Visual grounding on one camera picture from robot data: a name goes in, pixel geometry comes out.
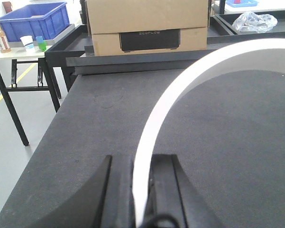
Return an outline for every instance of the white plastic hoop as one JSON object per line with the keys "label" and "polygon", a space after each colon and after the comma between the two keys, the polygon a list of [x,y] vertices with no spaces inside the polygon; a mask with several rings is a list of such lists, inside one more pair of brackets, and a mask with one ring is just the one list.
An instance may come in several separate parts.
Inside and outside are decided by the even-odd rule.
{"label": "white plastic hoop", "polygon": [[136,227],[143,221],[153,148],[169,110],[201,83],[241,70],[268,70],[285,74],[285,39],[251,40],[216,50],[188,67],[161,95],[144,127],[134,161],[132,191]]}

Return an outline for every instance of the black cable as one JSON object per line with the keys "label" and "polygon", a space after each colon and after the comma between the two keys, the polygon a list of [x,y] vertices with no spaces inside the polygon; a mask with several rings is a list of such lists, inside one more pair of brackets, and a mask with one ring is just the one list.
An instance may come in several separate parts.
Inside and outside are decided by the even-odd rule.
{"label": "black cable", "polygon": [[144,222],[139,228],[154,228],[155,223],[160,222],[162,220],[171,222],[175,226],[175,228],[180,228],[178,221],[173,216],[171,216],[169,214],[155,215],[152,218],[150,218],[149,220],[147,220],[146,222]]}

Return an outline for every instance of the yellow floor line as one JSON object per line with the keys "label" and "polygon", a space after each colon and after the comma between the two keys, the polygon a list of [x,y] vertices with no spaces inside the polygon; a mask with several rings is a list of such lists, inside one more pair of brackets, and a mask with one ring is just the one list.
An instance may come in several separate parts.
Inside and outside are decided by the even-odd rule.
{"label": "yellow floor line", "polygon": [[33,69],[34,66],[36,66],[37,63],[31,64],[18,78],[17,78],[17,83],[31,70]]}
{"label": "yellow floor line", "polygon": [[75,22],[75,24],[78,24],[78,23],[79,23],[79,21],[81,21],[81,18],[79,18],[79,19]]}

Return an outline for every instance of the black tabletop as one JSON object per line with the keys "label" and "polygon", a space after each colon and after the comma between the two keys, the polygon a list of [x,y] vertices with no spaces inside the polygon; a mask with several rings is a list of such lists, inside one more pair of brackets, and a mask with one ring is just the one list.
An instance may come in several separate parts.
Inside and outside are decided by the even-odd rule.
{"label": "black tabletop", "polygon": [[[105,155],[134,156],[146,120],[182,70],[79,76],[0,213],[27,227],[72,196]],[[285,227],[285,75],[212,79],[168,114],[155,153],[176,153],[229,228]]]}

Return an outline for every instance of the plastic bag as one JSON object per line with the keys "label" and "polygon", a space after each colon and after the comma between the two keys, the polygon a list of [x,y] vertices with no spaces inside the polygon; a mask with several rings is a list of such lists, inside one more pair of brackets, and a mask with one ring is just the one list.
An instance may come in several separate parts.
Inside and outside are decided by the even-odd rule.
{"label": "plastic bag", "polygon": [[237,31],[265,33],[277,25],[277,19],[270,14],[257,15],[251,11],[241,14],[233,23]]}

